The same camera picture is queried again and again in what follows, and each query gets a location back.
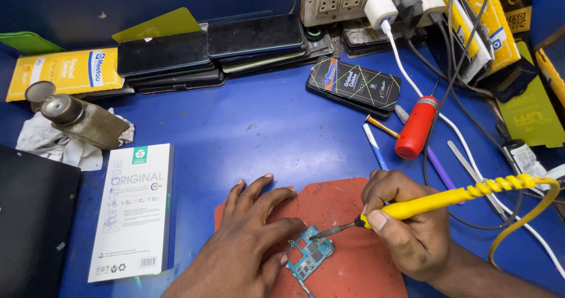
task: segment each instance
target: hand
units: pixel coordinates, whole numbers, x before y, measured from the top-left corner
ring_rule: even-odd
[[[381,211],[388,202],[405,202],[438,193],[414,182],[398,170],[372,171],[361,199],[369,224],[386,244],[402,273],[432,282],[448,269],[451,251],[448,212],[445,208],[399,221]]]
[[[163,297],[253,298],[269,294],[288,258],[284,253],[264,258],[265,251],[285,237],[307,229],[298,218],[265,223],[274,206],[296,196],[294,189],[279,188],[258,197],[272,180],[273,175],[268,173],[245,190],[243,180],[232,188],[220,229]]]

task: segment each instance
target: black plug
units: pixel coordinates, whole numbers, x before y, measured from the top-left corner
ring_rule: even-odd
[[[404,23],[404,38],[411,39],[424,13],[422,0],[392,0],[392,2],[398,10],[398,16]]]
[[[432,12],[428,14],[429,19],[432,20],[432,23],[435,25],[441,25],[443,23],[443,18],[441,17],[440,13]]]

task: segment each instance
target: white cloth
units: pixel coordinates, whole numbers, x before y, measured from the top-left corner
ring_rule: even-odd
[[[134,125],[123,117],[116,116],[129,124],[129,129],[124,131],[119,138],[120,146],[124,143],[132,143]],[[94,171],[102,168],[100,148],[51,127],[51,121],[43,117],[39,111],[32,119],[24,122],[16,149],[74,165],[81,171]]]

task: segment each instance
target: white box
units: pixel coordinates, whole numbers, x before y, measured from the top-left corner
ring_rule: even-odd
[[[175,147],[112,150],[88,282],[167,269]]]

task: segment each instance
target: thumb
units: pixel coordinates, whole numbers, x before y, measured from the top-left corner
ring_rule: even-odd
[[[393,256],[410,256],[421,246],[408,225],[384,211],[375,210],[369,213],[367,220]]]
[[[287,261],[288,257],[286,257],[285,253],[276,253],[263,263],[260,277],[263,279],[266,293],[271,292],[281,266],[284,266]]]

